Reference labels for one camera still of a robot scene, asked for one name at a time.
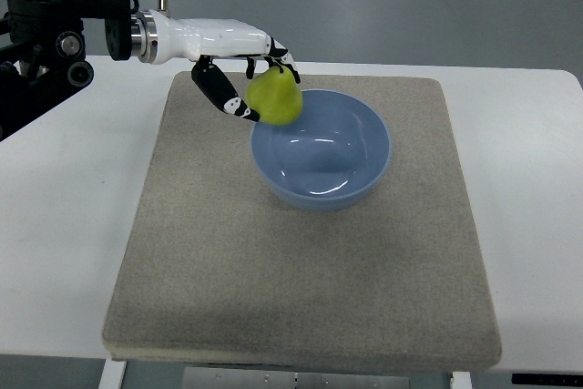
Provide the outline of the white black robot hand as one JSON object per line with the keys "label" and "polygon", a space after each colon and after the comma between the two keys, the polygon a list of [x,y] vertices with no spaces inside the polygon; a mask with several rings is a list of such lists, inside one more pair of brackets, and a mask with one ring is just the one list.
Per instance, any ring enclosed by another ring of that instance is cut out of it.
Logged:
{"label": "white black robot hand", "polygon": [[260,121],[259,114],[241,97],[226,74],[213,63],[217,57],[247,61],[252,81],[270,67],[287,67],[301,80],[289,50],[264,31],[232,19],[173,19],[149,10],[139,12],[132,26],[132,55],[144,63],[163,64],[173,58],[194,63],[191,78],[219,111]]}

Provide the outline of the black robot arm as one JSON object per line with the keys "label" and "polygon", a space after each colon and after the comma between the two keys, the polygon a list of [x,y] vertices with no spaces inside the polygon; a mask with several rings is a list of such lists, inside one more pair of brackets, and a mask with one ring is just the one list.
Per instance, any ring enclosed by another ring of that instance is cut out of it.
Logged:
{"label": "black robot arm", "polygon": [[132,55],[132,18],[138,0],[7,0],[1,33],[1,137],[45,115],[88,87],[86,19],[101,19],[116,61]]}

